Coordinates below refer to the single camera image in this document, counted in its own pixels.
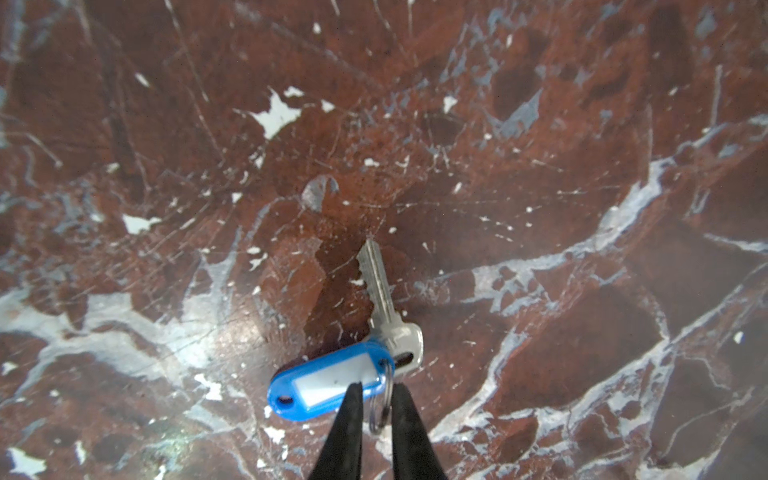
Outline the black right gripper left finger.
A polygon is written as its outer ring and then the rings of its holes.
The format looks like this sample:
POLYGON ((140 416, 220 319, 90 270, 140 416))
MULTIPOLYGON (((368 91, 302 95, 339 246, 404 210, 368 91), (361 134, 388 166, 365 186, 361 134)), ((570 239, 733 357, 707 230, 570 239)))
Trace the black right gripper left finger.
POLYGON ((359 480, 361 477, 363 389, 351 384, 343 398, 309 480, 359 480))

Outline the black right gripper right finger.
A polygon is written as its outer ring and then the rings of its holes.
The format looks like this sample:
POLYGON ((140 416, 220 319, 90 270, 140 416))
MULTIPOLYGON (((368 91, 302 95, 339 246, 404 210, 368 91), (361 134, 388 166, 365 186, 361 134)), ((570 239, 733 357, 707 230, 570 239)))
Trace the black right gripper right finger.
POLYGON ((391 425, 396 480, 447 479, 412 396, 401 383, 393 388, 391 425))

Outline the key with blue tag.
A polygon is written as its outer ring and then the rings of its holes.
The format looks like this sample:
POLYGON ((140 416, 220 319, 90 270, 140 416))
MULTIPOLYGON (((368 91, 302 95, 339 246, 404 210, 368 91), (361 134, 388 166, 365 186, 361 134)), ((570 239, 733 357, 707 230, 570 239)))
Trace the key with blue tag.
POLYGON ((278 373, 267 402, 280 417, 304 422, 338 410, 348 386, 359 383, 363 398, 372 402, 369 428, 377 434, 390 417, 395 378, 422 365, 425 342, 421 327, 395 309, 379 244, 367 239, 357 260, 373 305, 369 335, 278 373))

